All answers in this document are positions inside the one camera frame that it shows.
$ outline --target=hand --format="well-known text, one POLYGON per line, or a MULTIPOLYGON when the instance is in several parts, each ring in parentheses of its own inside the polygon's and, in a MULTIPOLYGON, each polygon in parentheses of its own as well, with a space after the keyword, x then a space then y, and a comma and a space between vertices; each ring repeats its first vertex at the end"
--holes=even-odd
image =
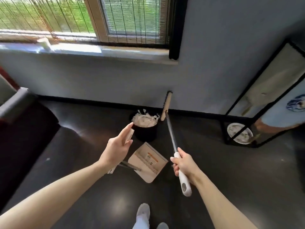
POLYGON ((191 155, 187 154, 181 148, 178 147, 178 152, 181 158, 171 157, 170 160, 174 163, 173 170, 175 175, 179 176, 179 169, 189 178, 191 183, 195 183, 196 176, 200 173, 200 169, 194 162, 191 155))
POLYGON ((110 138, 98 163, 105 165, 109 170, 118 165, 126 157, 133 140, 126 141, 126 136, 133 123, 128 124, 117 137, 110 138))

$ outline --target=person's left hand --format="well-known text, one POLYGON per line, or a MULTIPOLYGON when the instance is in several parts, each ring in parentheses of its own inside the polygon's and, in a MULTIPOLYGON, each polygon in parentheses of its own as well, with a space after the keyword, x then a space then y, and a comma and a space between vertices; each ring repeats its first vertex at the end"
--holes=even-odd
POLYGON ((133 123, 128 124, 118 136, 109 139, 98 163, 105 165, 110 170, 124 160, 133 142, 133 140, 129 140, 125 144, 127 134, 132 126, 133 123))

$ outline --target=blue circular logo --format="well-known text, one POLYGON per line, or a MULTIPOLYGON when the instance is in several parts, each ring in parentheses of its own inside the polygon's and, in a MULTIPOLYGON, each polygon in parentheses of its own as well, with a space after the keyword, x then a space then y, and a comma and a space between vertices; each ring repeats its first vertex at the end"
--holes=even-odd
POLYGON ((290 100, 286 108, 293 112, 305 111, 305 94, 297 96, 296 98, 290 100))

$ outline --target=person's right arm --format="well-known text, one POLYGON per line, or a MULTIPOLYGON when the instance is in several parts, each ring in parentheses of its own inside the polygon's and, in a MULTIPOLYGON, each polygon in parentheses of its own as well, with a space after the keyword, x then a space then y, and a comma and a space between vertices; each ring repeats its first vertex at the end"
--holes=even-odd
POLYGON ((181 171, 193 183, 210 214, 215 229, 257 229, 257 227, 240 212, 211 182, 211 180, 199 169, 192 156, 178 148, 181 158, 170 160, 174 163, 175 175, 181 171))

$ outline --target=person's left arm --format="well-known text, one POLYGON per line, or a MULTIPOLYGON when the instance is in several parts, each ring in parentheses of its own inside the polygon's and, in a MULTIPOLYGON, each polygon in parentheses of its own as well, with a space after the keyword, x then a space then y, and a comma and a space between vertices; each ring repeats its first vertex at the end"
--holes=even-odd
POLYGON ((1 215, 0 228, 50 228, 86 190, 125 158, 132 143, 125 143, 131 127, 132 123, 109 139, 93 165, 51 183, 1 215))

